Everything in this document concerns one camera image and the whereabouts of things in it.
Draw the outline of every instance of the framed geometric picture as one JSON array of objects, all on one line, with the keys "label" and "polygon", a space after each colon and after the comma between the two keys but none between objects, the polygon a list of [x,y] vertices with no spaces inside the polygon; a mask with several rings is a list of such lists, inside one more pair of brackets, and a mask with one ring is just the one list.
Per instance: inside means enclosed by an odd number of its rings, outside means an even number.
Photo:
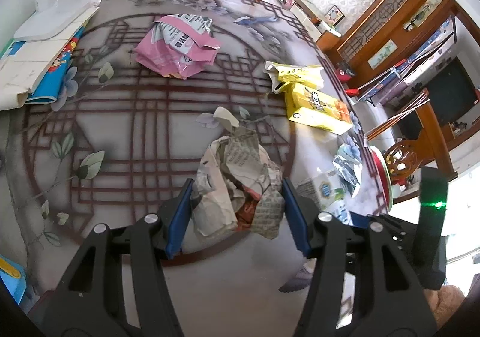
[{"label": "framed geometric picture", "polygon": [[327,18],[327,23],[330,24],[332,27],[339,24],[339,22],[345,17],[340,9],[336,5],[334,5],[326,14],[325,17]]}]

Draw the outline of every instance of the yellow object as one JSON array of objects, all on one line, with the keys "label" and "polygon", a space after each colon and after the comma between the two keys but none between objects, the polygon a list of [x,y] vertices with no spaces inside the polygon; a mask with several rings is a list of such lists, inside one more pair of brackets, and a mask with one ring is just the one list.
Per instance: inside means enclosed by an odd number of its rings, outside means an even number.
[{"label": "yellow object", "polygon": [[345,103],[298,82],[290,84],[285,102],[286,114],[291,121],[338,135],[353,126]]},{"label": "yellow object", "polygon": [[15,279],[20,279],[20,277],[22,276],[22,274],[17,268],[15,268],[13,265],[10,265],[1,257],[0,257],[0,270],[5,272],[7,275],[10,275],[11,277],[14,277]]},{"label": "yellow object", "polygon": [[272,79],[274,93],[285,92],[292,82],[300,82],[313,89],[323,88],[323,77],[320,73],[323,66],[321,65],[303,67],[266,61],[265,69]]}]

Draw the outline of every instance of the blue gripper pad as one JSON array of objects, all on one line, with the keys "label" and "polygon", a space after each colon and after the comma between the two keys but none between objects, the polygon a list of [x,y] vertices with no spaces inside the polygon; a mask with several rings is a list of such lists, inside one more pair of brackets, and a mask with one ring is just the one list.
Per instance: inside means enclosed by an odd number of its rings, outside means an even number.
[{"label": "blue gripper pad", "polygon": [[282,194],[285,199],[286,220],[289,222],[295,245],[305,257],[309,257],[311,246],[307,221],[313,223],[318,215],[318,208],[312,200],[299,196],[289,179],[283,180]]},{"label": "blue gripper pad", "polygon": [[183,237],[191,217],[190,195],[194,181],[188,179],[176,198],[166,201],[159,209],[166,224],[165,254],[171,260],[182,247]]}]

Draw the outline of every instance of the yellow box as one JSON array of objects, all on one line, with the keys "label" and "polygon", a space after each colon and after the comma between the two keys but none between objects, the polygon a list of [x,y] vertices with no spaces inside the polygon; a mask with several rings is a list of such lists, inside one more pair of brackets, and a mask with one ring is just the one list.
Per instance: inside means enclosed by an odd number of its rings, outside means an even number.
[{"label": "yellow box", "polygon": [[342,101],[302,84],[290,84],[285,92],[289,120],[342,135],[352,128],[350,113]]}]

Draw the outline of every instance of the painting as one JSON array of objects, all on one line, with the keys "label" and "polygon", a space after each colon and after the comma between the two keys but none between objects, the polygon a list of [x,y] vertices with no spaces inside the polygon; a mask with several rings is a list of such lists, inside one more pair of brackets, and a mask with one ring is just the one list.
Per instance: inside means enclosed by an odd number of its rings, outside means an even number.
[{"label": "painting", "polygon": [[375,55],[368,60],[368,64],[372,69],[375,69],[380,63],[382,63],[386,58],[388,58],[393,51],[397,50],[397,45],[393,40],[389,40],[383,45],[383,47],[378,50]]},{"label": "painting", "polygon": [[339,22],[345,17],[340,9],[336,5],[330,8],[330,10],[325,14],[327,18],[326,23],[331,25],[332,27],[339,24]]},{"label": "painting", "polygon": [[420,27],[432,12],[442,3],[443,0],[427,0],[413,17],[403,25],[407,31],[414,27]]}]

